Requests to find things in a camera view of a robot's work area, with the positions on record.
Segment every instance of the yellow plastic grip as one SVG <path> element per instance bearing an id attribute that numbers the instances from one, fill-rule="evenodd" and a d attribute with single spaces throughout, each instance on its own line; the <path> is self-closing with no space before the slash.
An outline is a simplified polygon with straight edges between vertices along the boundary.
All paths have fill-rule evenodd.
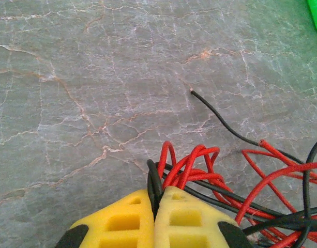
<path id="1" fill-rule="evenodd" d="M 228 215 L 187 192 L 165 189 L 155 220 L 155 248 L 229 248 L 218 223 L 237 226 Z"/>
<path id="2" fill-rule="evenodd" d="M 80 248 L 153 248 L 154 217 L 146 190 L 123 199 L 75 222 L 88 226 Z"/>

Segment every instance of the red wire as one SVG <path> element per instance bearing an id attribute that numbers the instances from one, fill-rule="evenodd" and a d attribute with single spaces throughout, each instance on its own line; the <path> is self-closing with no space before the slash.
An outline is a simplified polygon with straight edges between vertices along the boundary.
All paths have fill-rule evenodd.
<path id="1" fill-rule="evenodd" d="M 226 203 L 230 206 L 233 206 L 239 209 L 239 212 L 235 218 L 235 221 L 238 224 L 240 224 L 240 221 L 244 217 L 246 212 L 252 215 L 266 218 L 268 220 L 275 218 L 273 215 L 267 214 L 266 212 L 262 212 L 250 207 L 250 204 L 252 203 L 254 198 L 259 194 L 259 192 L 266 185 L 271 187 L 273 192 L 285 204 L 285 206 L 287 206 L 288 209 L 290 209 L 292 212 L 296 212 L 296 209 L 290 204 L 290 202 L 288 202 L 288 200 L 282 195 L 282 193 L 277 189 L 277 187 L 271 181 L 280 176 L 288 176 L 292 178 L 303 179 L 302 175 L 296 174 L 295 172 L 302 172 L 305 170 L 317 168 L 317 163 L 308 163 L 303 165 L 298 165 L 294 163 L 293 161 L 289 160 L 287 157 L 281 154 L 276 148 L 274 148 L 273 146 L 271 146 L 268 142 L 264 140 L 261 140 L 259 144 L 261 147 L 265 148 L 268 152 L 250 150 L 250 149 L 245 149 L 242 151 L 248 163 L 262 178 L 262 181 L 252 190 L 252 192 L 246 198 L 245 202 L 240 203 L 234 199 L 231 199 L 227 196 L 221 195 L 218 192 L 213 191 L 213 194 L 220 202 Z M 158 168 L 157 168 L 160 177 L 162 178 L 163 176 L 165 164 L 168 157 L 168 152 L 170 152 L 173 167 L 168 173 L 167 177 L 165 178 L 165 181 L 163 182 L 163 188 L 165 189 L 167 186 L 173 185 L 180 189 L 184 189 L 187 181 L 208 180 L 209 183 L 216 185 L 229 192 L 232 192 L 232 190 L 225 184 L 224 178 L 220 174 L 214 172 L 213 166 L 219 154 L 219 151 L 220 149 L 218 147 L 206 148 L 204 145 L 197 145 L 193 149 L 190 155 L 184 157 L 179 162 L 177 162 L 172 144 L 168 141 L 164 142 L 162 146 L 162 152 L 161 152 Z M 259 167 L 254 163 L 254 161 L 249 157 L 248 155 L 249 153 L 260 154 L 264 156 L 277 158 L 283 163 L 285 163 L 288 167 L 280 169 L 266 176 L 259 169 Z M 196 158 L 200 156 L 204 157 L 206 167 L 207 167 L 207 172 L 201 169 L 192 168 Z M 179 173 L 179 171 L 183 167 L 185 167 L 184 171 L 182 173 Z M 314 172 L 311 172 L 310 177 L 311 177 L 310 182 L 317 184 L 317 174 Z M 258 224 L 258 222 L 252 220 L 251 218 L 247 218 L 247 219 L 252 225 Z M 266 236 L 268 239 L 270 239 L 272 242 L 275 243 L 275 245 L 272 246 L 273 248 L 282 248 L 282 247 L 291 247 L 291 245 L 294 243 L 294 240 L 298 238 L 300 232 L 294 232 L 287 236 L 284 233 L 277 230 L 276 228 L 272 227 L 272 228 L 268 228 L 268 230 L 262 230 L 261 233 L 264 236 Z M 313 240 L 314 242 L 317 242 L 317 232 L 310 232 L 308 235 L 308 238 Z"/>

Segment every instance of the gray marble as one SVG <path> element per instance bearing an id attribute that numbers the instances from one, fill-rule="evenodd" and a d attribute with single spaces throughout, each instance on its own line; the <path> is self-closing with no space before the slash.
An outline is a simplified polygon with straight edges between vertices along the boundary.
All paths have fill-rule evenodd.
<path id="1" fill-rule="evenodd" d="M 216 171 L 249 194 L 260 179 L 240 150 L 253 147 L 190 87 L 243 135 L 305 160 L 317 139 L 307 2 L 0 0 L 0 247 L 53 247 L 76 220 L 145 188 L 145 161 L 165 140 L 179 159 L 221 147 Z M 275 183 L 302 208 L 300 181 Z M 279 208 L 269 189 L 256 202 Z"/>

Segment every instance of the insulated wire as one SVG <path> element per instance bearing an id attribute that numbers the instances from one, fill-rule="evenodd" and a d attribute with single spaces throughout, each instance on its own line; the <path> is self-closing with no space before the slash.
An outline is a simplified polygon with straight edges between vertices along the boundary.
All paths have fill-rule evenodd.
<path id="1" fill-rule="evenodd" d="M 147 166 L 149 168 L 147 190 L 155 219 L 158 212 L 160 200 L 163 196 L 163 188 L 155 163 L 151 159 L 149 159 L 147 160 Z"/>
<path id="2" fill-rule="evenodd" d="M 172 166 L 170 164 L 166 164 L 165 166 L 165 169 L 170 171 L 172 168 Z M 245 199 L 234 194 L 234 193 L 231 193 L 229 191 L 226 191 L 224 189 L 221 189 L 215 185 L 212 185 L 208 182 L 205 182 L 203 180 L 196 180 L 196 181 L 192 181 L 194 183 L 197 183 L 198 185 L 201 185 L 207 189 L 210 189 L 210 190 L 215 190 L 217 191 L 218 193 L 221 193 L 223 195 L 228 195 L 229 197 L 235 199 L 235 200 L 238 200 L 240 202 L 244 202 Z M 238 212 L 238 209 L 237 208 L 234 208 L 234 207 L 231 207 L 230 205 L 228 204 L 224 204 L 224 203 L 221 203 L 220 201 L 218 200 L 215 200 L 215 199 L 212 199 L 208 196 L 205 196 L 197 191 L 195 191 L 194 189 L 190 188 L 190 187 L 185 187 L 185 191 L 190 193 L 191 195 L 193 196 L 196 196 L 197 198 L 207 202 L 207 203 L 210 203 L 212 205 L 215 205 L 215 206 L 219 206 L 221 208 L 224 208 L 224 209 L 227 209 L 227 210 L 230 210 L 234 213 L 237 213 Z M 261 205 L 258 205 L 258 204 L 254 204 L 252 203 L 250 205 L 251 207 L 253 208 L 263 208 L 263 209 L 266 209 L 266 210 L 269 210 L 269 211 L 272 211 L 273 213 L 275 212 L 274 210 L 270 210 L 270 209 L 267 209 L 265 207 L 262 207 Z M 316 208 L 313 208 L 310 210 L 312 214 L 315 214 L 317 213 L 317 207 Z M 260 218 L 260 219 L 257 219 L 258 221 L 260 222 L 263 222 L 261 224 L 258 224 L 256 226 L 250 226 L 248 228 L 245 228 L 243 231 L 246 235 L 250 235 L 250 234 L 253 234 L 253 233 L 256 233 L 257 231 L 260 231 L 262 229 L 267 229 L 269 227 L 274 227 L 274 226 L 279 226 L 281 228 L 285 228 L 285 229 L 289 229 L 289 230 L 300 230 L 304 225 L 305 223 L 307 223 L 304 219 L 301 219 L 300 217 L 304 215 L 304 210 L 302 211 L 299 211 L 299 212 L 295 212 L 295 213 L 291 213 L 291 214 L 288 214 L 288 215 L 285 215 L 285 214 L 282 214 L 282 213 L 279 213 L 279 212 L 275 212 L 277 213 L 279 216 L 279 218 L 277 219 L 274 219 L 274 220 L 270 220 L 268 221 L 267 219 L 264 219 L 264 218 Z M 247 214 L 248 217 L 252 218 L 254 217 L 254 215 L 252 214 Z"/>
<path id="3" fill-rule="evenodd" d="M 285 160 L 284 156 L 276 149 L 274 148 L 272 145 L 270 145 L 268 142 L 261 140 L 259 142 L 260 146 L 265 148 L 266 150 L 270 151 L 272 154 L 274 154 L 277 158 L 279 158 L 280 160 Z M 267 177 L 265 177 L 253 190 L 252 192 L 249 194 L 249 196 L 247 197 L 246 201 L 244 202 L 244 204 L 242 205 L 242 207 L 240 208 L 240 212 L 237 214 L 235 221 L 237 223 L 240 223 L 243 214 L 247 211 L 250 203 L 253 201 L 253 199 L 257 196 L 257 194 L 261 191 L 261 189 L 268 184 L 269 182 L 271 182 L 273 179 L 282 176 L 282 175 L 287 175 L 291 172 L 302 172 L 302 171 L 306 171 L 306 170 L 310 170 L 310 169 L 315 169 L 317 168 L 317 162 L 316 163 L 308 163 L 308 164 L 303 164 L 303 165 L 292 165 L 289 166 L 287 168 L 283 168 L 280 170 L 277 170 L 276 172 L 271 173 L 270 175 L 268 175 Z M 278 248 L 278 247 L 284 247 L 284 245 L 286 245 L 286 242 L 288 241 L 288 244 L 290 244 L 290 242 L 293 242 L 293 239 L 296 239 L 298 237 L 298 235 L 300 234 L 300 232 L 298 233 L 293 233 L 292 235 L 287 236 L 285 239 L 281 240 L 279 243 L 275 244 L 273 247 L 274 248 Z"/>
<path id="4" fill-rule="evenodd" d="M 282 155 L 277 149 L 272 147 L 269 143 L 267 143 L 265 141 L 261 141 L 260 144 L 261 144 L 261 147 L 265 148 L 266 150 L 268 150 L 270 152 L 272 157 L 277 158 L 277 159 L 283 161 L 284 163 L 286 163 L 289 166 L 288 169 L 292 169 L 292 170 L 290 170 L 290 172 L 292 172 L 292 171 L 295 171 L 295 172 L 296 171 L 303 171 L 304 166 L 306 167 L 305 170 L 317 167 L 317 163 L 306 164 L 306 165 L 299 166 L 299 165 L 297 165 L 297 164 L 295 164 L 295 163 L 293 163 L 291 161 L 286 160 L 284 155 Z M 164 171 L 164 169 L 166 167 L 166 158 L 167 158 L 168 150 L 169 151 L 173 151 L 173 156 L 171 154 L 172 162 L 176 161 L 175 154 L 174 154 L 174 149 L 172 147 L 172 144 L 170 142 L 168 142 L 168 141 L 164 142 L 163 148 L 162 148 L 162 153 L 161 153 L 161 158 L 163 158 L 163 160 L 159 161 L 158 168 L 157 168 L 158 171 L 161 172 L 161 176 L 163 176 L 163 171 Z M 256 153 L 256 152 L 259 152 L 259 151 L 256 151 L 256 150 L 251 151 L 250 150 L 250 151 L 247 151 L 247 152 Z M 196 146 L 190 155 L 184 157 L 178 163 L 173 162 L 173 169 L 169 172 L 168 176 L 165 178 L 165 181 L 164 181 L 164 184 L 163 184 L 163 188 L 164 188 L 164 185 L 165 185 L 165 187 L 169 186 L 169 185 L 174 185 L 174 186 L 177 186 L 180 189 L 184 189 L 183 185 L 179 185 L 179 183 L 181 181 L 180 179 L 182 177 L 186 176 L 186 178 L 184 178 L 184 180 L 183 180 L 184 182 L 205 179 L 205 180 L 209 180 L 210 183 L 213 183 L 213 184 L 217 183 L 217 185 L 219 185 L 220 187 L 223 187 L 224 189 L 227 190 L 228 187 L 226 187 L 226 185 L 224 184 L 224 181 L 221 178 L 221 175 L 219 175 L 217 173 L 214 173 L 214 170 L 213 170 L 213 164 L 214 164 L 214 161 L 215 161 L 218 153 L 219 153 L 219 148 L 217 148 L 217 147 L 205 148 L 205 146 L 203 146 L 203 145 Z M 204 156 L 205 157 L 205 161 L 206 161 L 207 169 L 208 169 L 207 173 L 202 171 L 202 170 L 200 170 L 200 169 L 192 169 L 195 158 L 200 157 L 200 156 Z M 185 167 L 185 171 L 180 175 L 180 170 L 184 166 L 186 166 Z M 287 174 L 285 174 L 285 173 L 283 173 L 283 174 L 284 175 L 290 175 L 291 174 L 290 172 L 286 172 Z M 218 202 L 228 203 L 223 198 L 218 197 L 217 196 L 217 192 L 216 193 L 214 192 L 214 195 L 218 198 L 218 200 L 219 200 Z M 200 196 L 200 198 L 202 200 L 209 200 L 210 199 L 210 198 L 209 199 L 205 198 L 205 196 L 203 196 L 203 197 Z M 236 204 L 237 202 L 232 202 L 231 200 L 228 200 L 228 201 L 230 201 L 230 203 L 228 204 L 229 207 L 234 207 L 234 208 L 237 208 L 237 209 L 239 209 L 239 208 L 242 209 L 244 207 L 244 205 L 245 205 L 245 204 L 242 205 L 240 202 L 238 202 L 238 204 Z M 245 213 L 248 212 L 250 214 L 256 215 L 256 217 L 262 217 L 265 220 L 274 218 L 274 216 L 267 215 L 266 213 L 264 213 L 262 211 L 259 211 L 259 212 L 254 211 L 253 208 L 252 209 L 249 208 L 249 205 L 246 207 L 246 209 L 247 210 L 246 210 Z M 247 217 L 247 218 L 251 222 L 252 225 L 256 224 L 256 222 L 254 222 L 254 220 L 252 220 L 252 218 L 249 218 L 249 217 Z M 295 227 L 295 223 L 293 223 L 293 226 L 288 226 L 286 228 L 287 229 L 300 229 L 302 227 L 304 227 L 304 223 L 299 223 L 299 224 L 297 224 L 296 227 Z M 268 233 L 266 231 L 264 233 L 264 231 L 263 231 L 263 234 L 265 236 L 267 236 L 269 239 L 271 239 L 272 241 L 274 241 L 275 243 L 286 242 L 286 241 L 291 240 L 292 238 L 296 239 L 296 238 L 298 238 L 298 235 L 300 234 L 300 232 L 295 232 L 294 235 L 292 235 L 292 236 L 286 236 L 286 235 L 284 235 L 284 233 L 282 233 L 282 232 L 280 232 L 280 231 L 278 231 L 277 229 L 274 229 L 274 228 L 270 228 L 269 231 L 271 231 L 274 235 L 277 235 L 279 238 L 282 238 L 282 240 L 280 240 L 280 239 L 276 238 L 275 236 L 271 235 L 270 233 Z M 317 233 L 311 234 L 311 236 L 309 236 L 309 238 L 311 240 L 314 240 L 315 242 L 317 242 Z"/>
<path id="5" fill-rule="evenodd" d="M 245 138 L 242 135 L 238 134 L 236 131 L 234 131 L 226 123 L 226 121 L 221 117 L 221 115 L 218 113 L 218 111 L 211 104 L 209 104 L 203 97 L 201 97 L 197 92 L 195 92 L 194 90 L 191 89 L 191 94 L 193 94 L 202 103 L 204 103 L 217 116 L 217 118 L 220 120 L 220 122 L 223 124 L 223 126 L 226 127 L 227 130 L 229 130 L 233 135 L 235 135 L 236 137 L 240 138 L 241 140 L 243 140 L 249 144 L 259 146 L 259 143 L 252 141 L 248 138 Z M 295 158 L 294 156 L 292 156 L 284 151 L 281 151 L 281 150 L 279 150 L 279 152 L 281 152 L 286 157 L 294 160 L 295 162 L 297 162 L 299 164 L 303 164 L 303 162 L 301 160 Z M 313 146 L 313 148 L 311 149 L 306 163 L 313 162 L 313 159 L 314 159 L 316 153 L 317 153 L 317 142 Z M 305 218 L 310 220 L 311 214 L 309 213 L 309 210 L 310 210 L 311 206 L 310 206 L 309 182 L 310 182 L 310 170 L 307 170 L 304 172 L 304 176 L 303 176 L 303 199 L 304 199 Z M 299 236 L 297 241 L 294 243 L 292 248 L 300 248 L 302 246 L 302 244 L 305 242 L 305 240 L 307 239 L 307 236 L 308 236 L 310 230 L 311 230 L 311 224 L 309 224 L 308 226 L 305 227 L 304 231 L 301 233 L 301 235 Z"/>
<path id="6" fill-rule="evenodd" d="M 308 158 L 306 163 L 312 163 L 315 156 L 317 154 L 317 142 L 314 144 L 312 149 L 309 152 Z M 306 220 L 311 220 L 311 202 L 310 202 L 310 170 L 306 170 L 303 173 L 303 180 L 302 180 L 302 188 L 303 188 L 303 205 L 304 205 L 304 218 Z M 304 242 L 307 240 L 309 232 L 311 231 L 311 223 L 305 227 L 302 231 L 301 235 L 298 237 L 292 248 L 300 248 Z"/>
<path id="7" fill-rule="evenodd" d="M 172 165 L 170 165 L 170 164 L 165 164 L 165 169 L 167 169 L 167 170 L 170 171 L 170 170 L 172 169 Z M 206 181 L 196 180 L 196 181 L 193 181 L 193 182 L 196 183 L 196 184 L 198 184 L 198 185 L 200 185 L 200 186 L 203 186 L 203 187 L 205 187 L 205 188 L 207 188 L 207 189 L 210 189 L 210 190 L 216 191 L 216 192 L 218 192 L 218 193 L 220 193 L 220 194 L 222 194 L 222 195 L 228 196 L 228 197 L 230 197 L 230 198 L 232 198 L 232 199 L 234 199 L 234 200 L 237 200 L 238 202 L 243 203 L 243 202 L 246 200 L 246 199 L 244 199 L 243 197 L 241 197 L 241 196 L 239 196 L 239 195 L 237 195 L 237 194 L 234 194 L 234 193 L 232 193 L 232 192 L 230 192 L 230 191 L 224 190 L 224 189 L 222 189 L 222 188 L 220 188 L 220 187 L 218 187 L 218 186 L 215 186 L 215 185 L 213 185 L 213 184 L 211 184 L 211 183 L 208 183 L 208 182 L 206 182 Z M 263 207 L 263 206 L 261 206 L 261 205 L 259 205 L 259 204 L 256 204 L 256 203 L 252 203 L 250 206 L 251 206 L 252 208 L 261 210 L 261 211 L 263 211 L 263 212 L 266 212 L 266 213 L 268 213 L 268 214 L 274 215 L 274 216 L 276 216 L 276 217 L 278 217 L 278 216 L 284 216 L 284 214 L 282 214 L 282 213 L 279 213 L 279 212 L 277 212 L 277 211 L 274 211 L 274 210 L 271 210 L 271 209 L 269 209 L 269 208 Z"/>
<path id="8" fill-rule="evenodd" d="M 220 120 L 220 122 L 223 124 L 223 126 L 224 126 L 227 130 L 229 130 L 233 135 L 235 135 L 236 137 L 240 138 L 241 140 L 243 140 L 243 141 L 245 141 L 245 142 L 247 142 L 247 143 L 249 143 L 249 144 L 252 144 L 252 145 L 254 145 L 254 146 L 260 146 L 260 145 L 258 144 L 258 142 L 255 142 L 255 141 L 252 141 L 251 139 L 248 139 L 248 138 L 246 138 L 246 137 L 243 137 L 242 135 L 240 135 L 240 134 L 238 134 L 236 131 L 234 131 L 234 130 L 227 124 L 227 122 L 221 117 L 221 115 L 218 113 L 218 111 L 217 111 L 210 103 L 208 103 L 203 97 L 201 97 L 196 91 L 194 91 L 193 89 L 191 89 L 190 93 L 191 93 L 192 95 L 194 95 L 196 98 L 198 98 L 202 103 L 204 103 L 204 104 L 217 116 L 217 118 Z M 288 158 L 294 160 L 295 162 L 297 162 L 297 163 L 299 163 L 299 164 L 303 164 L 303 162 L 302 162 L 300 159 L 298 159 L 298 158 L 296 158 L 296 157 L 290 155 L 289 153 L 286 153 L 286 152 L 284 152 L 284 151 L 280 151 L 280 152 L 281 152 L 282 154 L 284 154 L 286 157 L 288 157 Z"/>

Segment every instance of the tangled cable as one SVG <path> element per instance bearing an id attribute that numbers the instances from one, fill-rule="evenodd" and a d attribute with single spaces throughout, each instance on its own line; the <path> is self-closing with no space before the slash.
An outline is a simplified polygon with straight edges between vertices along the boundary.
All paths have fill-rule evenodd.
<path id="1" fill-rule="evenodd" d="M 271 247 L 291 247 L 291 245 L 294 243 L 294 240 L 298 238 L 300 230 L 309 225 L 312 225 L 312 227 L 310 227 L 311 233 L 308 235 L 308 238 L 313 240 L 314 242 L 317 242 L 317 215 L 314 215 L 312 217 L 313 223 L 311 223 L 306 222 L 300 214 L 288 216 L 279 212 L 275 212 L 273 210 L 269 210 L 265 207 L 258 207 L 259 205 L 252 205 L 252 201 L 264 188 L 264 186 L 269 185 L 274 193 L 279 197 L 279 199 L 285 204 L 285 206 L 287 206 L 293 213 L 296 213 L 296 209 L 290 204 L 290 202 L 288 202 L 288 200 L 282 195 L 282 193 L 274 186 L 271 181 L 280 176 L 302 179 L 302 175 L 295 174 L 295 172 L 303 172 L 305 170 L 315 169 L 317 168 L 317 162 L 297 165 L 296 163 L 289 160 L 282 153 L 280 153 L 276 148 L 271 146 L 268 142 L 262 140 L 260 141 L 260 146 L 265 148 L 268 152 L 249 149 L 243 150 L 243 154 L 249 164 L 263 178 L 263 180 L 253 189 L 249 196 L 245 200 L 235 199 L 225 195 L 224 193 L 219 193 L 213 190 L 214 196 L 219 202 L 224 203 L 224 205 L 220 205 L 221 207 L 225 207 L 226 205 L 228 205 L 238 210 L 237 216 L 235 218 L 235 221 L 238 224 L 240 224 L 243 217 L 246 216 L 248 221 L 252 225 L 254 225 L 254 227 L 257 227 L 252 229 L 246 228 L 244 232 L 247 235 L 252 234 L 256 231 L 260 231 L 264 236 L 275 243 Z M 197 145 L 190 155 L 184 157 L 179 162 L 177 162 L 172 144 L 168 141 L 164 142 L 161 157 L 157 166 L 157 171 L 160 178 L 163 178 L 164 176 L 164 169 L 170 169 L 170 172 L 167 175 L 165 174 L 164 176 L 165 180 L 162 185 L 163 190 L 167 186 L 173 185 L 198 197 L 201 194 L 199 192 L 194 193 L 194 190 L 189 190 L 189 188 L 186 188 L 186 183 L 188 181 L 196 182 L 199 180 L 207 180 L 211 185 L 217 186 L 225 191 L 232 193 L 232 190 L 225 184 L 224 178 L 220 174 L 214 172 L 214 162 L 219 154 L 219 151 L 220 149 L 218 147 L 206 148 L 204 145 Z M 166 164 L 168 152 L 170 152 L 172 166 Z M 265 174 L 249 157 L 249 153 L 261 154 L 277 158 L 284 162 L 288 167 L 273 172 L 268 176 L 265 176 Z M 193 168 L 195 159 L 201 156 L 204 157 L 207 171 Z M 310 173 L 310 176 L 311 183 L 317 184 L 317 174 L 312 172 Z M 203 195 L 199 198 L 205 200 L 206 202 L 212 203 L 211 201 L 208 201 L 207 198 L 204 198 Z M 287 236 L 273 226 L 296 230 L 296 232 Z"/>
<path id="2" fill-rule="evenodd" d="M 216 109 L 214 109 L 206 100 L 199 94 L 191 90 L 191 93 L 202 101 L 212 112 L 218 117 L 221 123 L 235 136 L 241 140 L 266 149 L 267 151 L 245 149 L 242 151 L 244 157 L 250 166 L 259 174 L 262 181 L 256 185 L 249 196 L 244 199 L 232 192 L 226 185 L 224 178 L 214 171 L 214 162 L 220 152 L 219 147 L 206 148 L 204 145 L 197 145 L 190 155 L 184 157 L 177 162 L 175 151 L 170 142 L 164 142 L 160 160 L 154 163 L 152 160 L 147 161 L 149 167 L 148 174 L 148 194 L 152 202 L 154 216 L 156 216 L 159 208 L 159 201 L 162 197 L 163 190 L 173 185 L 186 192 L 196 196 L 197 198 L 206 201 L 210 204 L 228 209 L 237 213 L 235 221 L 240 224 L 243 218 L 246 218 L 252 226 L 245 228 L 243 232 L 246 235 L 261 232 L 263 236 L 268 238 L 272 243 L 259 242 L 262 247 L 282 248 L 303 247 L 303 243 L 307 238 L 317 243 L 317 207 L 310 207 L 309 197 L 309 183 L 317 184 L 317 174 L 312 172 L 312 169 L 317 168 L 317 162 L 313 162 L 317 154 L 317 142 L 311 149 L 306 163 L 298 158 L 276 149 L 268 142 L 261 140 L 255 142 L 247 139 L 236 131 L 234 131 L 221 117 Z M 170 153 L 172 165 L 166 164 L 168 153 Z M 251 159 L 250 154 L 259 154 L 262 156 L 279 159 L 287 167 L 265 175 L 260 168 Z M 193 168 L 194 162 L 198 157 L 204 157 L 207 171 Z M 288 176 L 303 180 L 303 198 L 304 210 L 297 211 L 293 205 L 283 196 L 278 188 L 272 183 L 272 180 L 280 177 Z M 187 182 L 193 181 L 198 185 L 212 190 L 214 198 L 210 198 L 186 186 Z M 282 214 L 280 212 L 268 209 L 259 204 L 253 203 L 253 200 L 260 193 L 260 191 L 268 185 L 282 203 L 292 212 L 291 214 Z M 286 235 L 277 228 L 289 229 L 294 232 Z"/>

